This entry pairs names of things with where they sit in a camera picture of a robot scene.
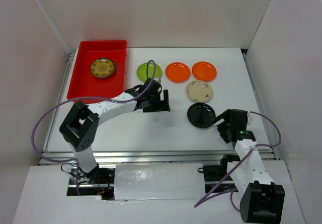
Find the black plate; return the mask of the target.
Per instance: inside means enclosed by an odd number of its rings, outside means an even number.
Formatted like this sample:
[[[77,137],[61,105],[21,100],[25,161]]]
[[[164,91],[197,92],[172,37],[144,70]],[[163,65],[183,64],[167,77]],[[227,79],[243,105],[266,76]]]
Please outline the black plate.
[[[206,103],[192,104],[187,111],[189,122],[200,129],[210,128],[214,124],[215,117],[214,109]]]

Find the brown yellow patterned plate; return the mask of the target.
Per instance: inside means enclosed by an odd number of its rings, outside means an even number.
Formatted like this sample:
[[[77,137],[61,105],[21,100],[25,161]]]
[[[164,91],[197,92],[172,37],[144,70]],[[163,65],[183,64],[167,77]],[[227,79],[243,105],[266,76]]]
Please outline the brown yellow patterned plate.
[[[114,73],[115,69],[115,63],[108,58],[98,58],[90,65],[91,75],[99,79],[108,78]]]

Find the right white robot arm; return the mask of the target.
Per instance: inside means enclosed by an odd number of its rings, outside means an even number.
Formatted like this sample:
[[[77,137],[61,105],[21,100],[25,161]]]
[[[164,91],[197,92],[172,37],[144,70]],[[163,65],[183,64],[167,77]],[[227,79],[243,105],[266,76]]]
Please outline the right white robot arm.
[[[249,114],[227,109],[214,119],[220,137],[231,143],[235,157],[222,159],[219,174],[232,179],[241,195],[239,211],[246,223],[280,223],[285,191],[267,172],[255,135],[247,130]]]

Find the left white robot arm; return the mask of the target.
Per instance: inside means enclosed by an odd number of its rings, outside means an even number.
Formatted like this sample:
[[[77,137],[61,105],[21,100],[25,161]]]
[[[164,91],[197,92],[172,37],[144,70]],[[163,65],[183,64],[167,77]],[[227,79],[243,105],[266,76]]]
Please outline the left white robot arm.
[[[104,122],[125,113],[142,110],[144,113],[170,112],[169,92],[161,84],[148,78],[143,85],[136,85],[120,95],[98,103],[76,101],[63,120],[59,131],[71,146],[81,177],[94,183],[100,175],[91,145],[98,127]]]

